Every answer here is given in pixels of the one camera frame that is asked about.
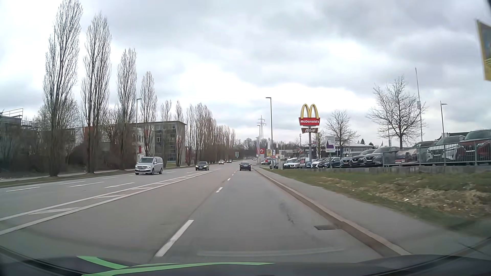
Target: sidewalk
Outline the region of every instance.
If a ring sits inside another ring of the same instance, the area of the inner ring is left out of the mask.
[[[361,202],[264,169],[260,170],[272,179],[316,201],[345,219],[384,237],[412,254],[450,255],[468,249],[468,247],[485,239],[453,232],[381,206]],[[478,250],[466,256],[491,259],[491,245]]]

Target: curb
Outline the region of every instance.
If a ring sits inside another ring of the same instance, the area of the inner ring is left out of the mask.
[[[385,238],[370,232],[368,229],[363,228],[362,226],[349,221],[335,212],[329,210],[328,208],[322,206],[321,204],[315,202],[314,200],[302,195],[301,193],[293,190],[292,188],[279,183],[278,181],[270,178],[264,173],[260,172],[256,168],[254,168],[260,175],[268,179],[269,181],[276,184],[278,187],[285,190],[287,193],[291,194],[293,197],[298,199],[303,204],[310,207],[312,210],[317,212],[319,215],[323,216],[333,224],[335,224],[339,229],[344,230],[351,236],[355,237],[357,240],[361,241],[375,252],[380,254],[382,257],[394,257],[400,255],[411,255],[411,253],[404,250],[402,247],[391,243]]]

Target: distant car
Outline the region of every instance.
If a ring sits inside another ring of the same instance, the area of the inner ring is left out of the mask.
[[[249,162],[241,162],[239,164],[239,170],[248,170],[248,171],[251,171],[252,170],[252,166],[250,165]]]
[[[210,164],[206,161],[199,161],[196,164],[196,170],[210,170]]]

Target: mcdonald's sign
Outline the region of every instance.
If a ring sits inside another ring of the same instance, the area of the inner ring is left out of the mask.
[[[307,110],[307,117],[303,116],[305,110]],[[315,117],[312,117],[312,111],[315,111]],[[308,107],[307,104],[303,104],[302,109],[300,110],[299,122],[301,126],[305,127],[318,126],[321,124],[319,112],[317,111],[315,104],[311,104],[310,107]]]

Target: storm drain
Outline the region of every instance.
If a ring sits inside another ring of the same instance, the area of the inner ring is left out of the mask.
[[[314,226],[317,230],[336,230],[337,227],[334,225],[316,225]]]

